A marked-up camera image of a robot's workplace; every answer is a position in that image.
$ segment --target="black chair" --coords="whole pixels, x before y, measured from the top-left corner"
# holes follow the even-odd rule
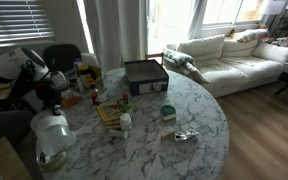
[[[43,58],[51,72],[67,74],[74,70],[74,59],[81,58],[81,52],[73,44],[52,45],[44,50]]]

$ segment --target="white wall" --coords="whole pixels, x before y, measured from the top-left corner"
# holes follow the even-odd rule
[[[1,47],[0,55],[17,47],[26,47],[33,49],[42,57],[46,47],[62,43],[74,44],[81,52],[88,52],[76,1],[42,0],[42,4],[53,28],[56,41],[52,43],[32,43],[21,46]]]

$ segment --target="white sofa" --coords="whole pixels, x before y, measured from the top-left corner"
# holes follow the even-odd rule
[[[271,83],[288,69],[288,47],[224,35],[167,45],[164,66],[201,84],[214,97]]]

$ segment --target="curtain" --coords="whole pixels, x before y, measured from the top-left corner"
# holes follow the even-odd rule
[[[195,39],[199,37],[202,30],[203,18],[206,9],[207,0],[195,0],[192,8],[191,23],[187,32],[187,39]]]
[[[94,52],[102,70],[144,59],[146,1],[85,0]]]

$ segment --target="wooden floor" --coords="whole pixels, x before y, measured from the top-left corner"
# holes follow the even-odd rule
[[[288,90],[276,82],[217,98],[230,131],[218,179],[288,180]]]

